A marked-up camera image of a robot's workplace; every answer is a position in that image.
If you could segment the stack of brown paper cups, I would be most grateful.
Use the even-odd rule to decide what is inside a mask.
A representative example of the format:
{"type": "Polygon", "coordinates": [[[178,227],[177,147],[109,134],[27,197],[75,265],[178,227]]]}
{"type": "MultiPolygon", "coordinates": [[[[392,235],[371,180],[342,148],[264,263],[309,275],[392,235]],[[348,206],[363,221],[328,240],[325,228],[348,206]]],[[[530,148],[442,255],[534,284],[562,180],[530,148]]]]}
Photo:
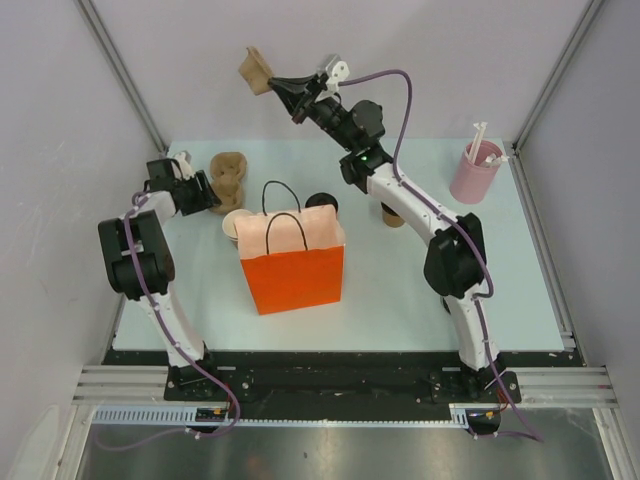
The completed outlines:
{"type": "Polygon", "coordinates": [[[253,216],[254,213],[246,209],[233,210],[225,215],[222,221],[222,230],[235,248],[238,248],[240,232],[253,216]]]}

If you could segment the brown pulp cup carrier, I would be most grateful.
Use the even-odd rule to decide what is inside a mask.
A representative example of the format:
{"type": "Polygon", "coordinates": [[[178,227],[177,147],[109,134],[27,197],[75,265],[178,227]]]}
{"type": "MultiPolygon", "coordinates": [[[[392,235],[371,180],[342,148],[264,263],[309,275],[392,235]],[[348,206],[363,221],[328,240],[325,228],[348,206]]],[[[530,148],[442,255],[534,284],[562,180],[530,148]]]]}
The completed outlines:
{"type": "Polygon", "coordinates": [[[221,152],[211,159],[211,188],[220,200],[219,205],[210,208],[211,212],[226,215],[244,207],[242,180],[246,171],[246,157],[241,152],[221,152]]]}

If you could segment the single brown pulp carrier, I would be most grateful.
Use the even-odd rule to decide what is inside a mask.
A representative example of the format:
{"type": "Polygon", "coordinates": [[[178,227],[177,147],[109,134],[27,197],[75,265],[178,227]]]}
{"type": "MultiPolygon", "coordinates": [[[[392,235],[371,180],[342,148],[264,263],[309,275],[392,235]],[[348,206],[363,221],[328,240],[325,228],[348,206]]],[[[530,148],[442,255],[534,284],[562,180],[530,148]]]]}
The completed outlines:
{"type": "Polygon", "coordinates": [[[256,47],[249,46],[246,51],[246,58],[239,66],[238,73],[255,96],[269,92],[269,80],[274,76],[270,66],[256,47]]]}

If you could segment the black cup lid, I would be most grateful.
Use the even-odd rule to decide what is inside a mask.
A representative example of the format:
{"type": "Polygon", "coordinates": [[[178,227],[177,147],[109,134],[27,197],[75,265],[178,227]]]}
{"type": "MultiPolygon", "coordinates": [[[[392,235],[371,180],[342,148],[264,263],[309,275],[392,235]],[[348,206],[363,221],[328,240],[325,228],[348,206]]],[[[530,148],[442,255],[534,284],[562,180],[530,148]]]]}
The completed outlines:
{"type": "Polygon", "coordinates": [[[339,203],[337,199],[333,195],[326,192],[315,193],[311,195],[305,202],[306,208],[326,205],[333,206],[336,212],[339,211],[339,203]]]}

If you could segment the orange paper bag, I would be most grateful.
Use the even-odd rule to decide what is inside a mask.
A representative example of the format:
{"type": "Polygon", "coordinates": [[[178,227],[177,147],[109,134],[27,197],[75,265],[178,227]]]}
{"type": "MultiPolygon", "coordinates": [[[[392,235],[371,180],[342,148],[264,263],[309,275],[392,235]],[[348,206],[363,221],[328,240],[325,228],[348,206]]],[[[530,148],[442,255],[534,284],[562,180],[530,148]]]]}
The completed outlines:
{"type": "Polygon", "coordinates": [[[247,221],[239,235],[238,253],[257,312],[268,315],[341,300],[346,234],[331,205],[306,208],[295,198],[295,208],[269,212],[267,188],[261,192],[261,210],[247,221]]]}

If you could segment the brown paper cup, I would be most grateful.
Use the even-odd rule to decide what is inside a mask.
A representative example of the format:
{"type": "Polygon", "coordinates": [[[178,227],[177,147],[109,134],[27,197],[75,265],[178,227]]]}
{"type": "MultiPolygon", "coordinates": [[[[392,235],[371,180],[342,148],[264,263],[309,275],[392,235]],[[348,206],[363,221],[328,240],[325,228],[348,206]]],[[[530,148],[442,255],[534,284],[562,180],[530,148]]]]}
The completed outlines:
{"type": "Polygon", "coordinates": [[[399,228],[405,224],[405,221],[386,204],[381,204],[382,219],[384,223],[390,228],[399,228]]]}

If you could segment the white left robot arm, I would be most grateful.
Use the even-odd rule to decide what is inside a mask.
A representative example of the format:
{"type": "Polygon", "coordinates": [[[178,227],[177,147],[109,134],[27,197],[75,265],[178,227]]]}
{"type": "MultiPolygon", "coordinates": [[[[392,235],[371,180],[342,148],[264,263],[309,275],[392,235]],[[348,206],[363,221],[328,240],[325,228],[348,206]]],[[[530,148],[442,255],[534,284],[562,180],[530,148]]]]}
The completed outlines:
{"type": "Polygon", "coordinates": [[[221,204],[190,154],[181,151],[146,164],[148,179],[133,195],[129,210],[98,225],[109,284],[134,302],[158,328],[169,365],[185,368],[203,361],[207,348],[196,333],[173,288],[175,264],[164,224],[221,204]]]}

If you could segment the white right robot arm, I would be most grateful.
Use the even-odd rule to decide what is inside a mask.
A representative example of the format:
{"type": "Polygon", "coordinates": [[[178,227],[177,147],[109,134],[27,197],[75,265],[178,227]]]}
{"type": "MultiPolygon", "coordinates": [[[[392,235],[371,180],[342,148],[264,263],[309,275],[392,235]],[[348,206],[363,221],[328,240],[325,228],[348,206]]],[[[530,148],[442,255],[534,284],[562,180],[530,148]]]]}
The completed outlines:
{"type": "Polygon", "coordinates": [[[499,355],[492,346],[482,300],[494,294],[486,265],[482,224],[474,214],[457,216],[421,190],[381,145],[385,134],[380,105],[362,100],[351,109],[329,91],[331,78],[272,77],[269,87],[296,124],[311,119],[347,152],[340,161],[345,182],[379,201],[424,241],[424,277],[442,297],[458,337],[459,357],[471,370],[461,376],[463,393],[484,401],[497,389],[489,369],[499,355]]]}

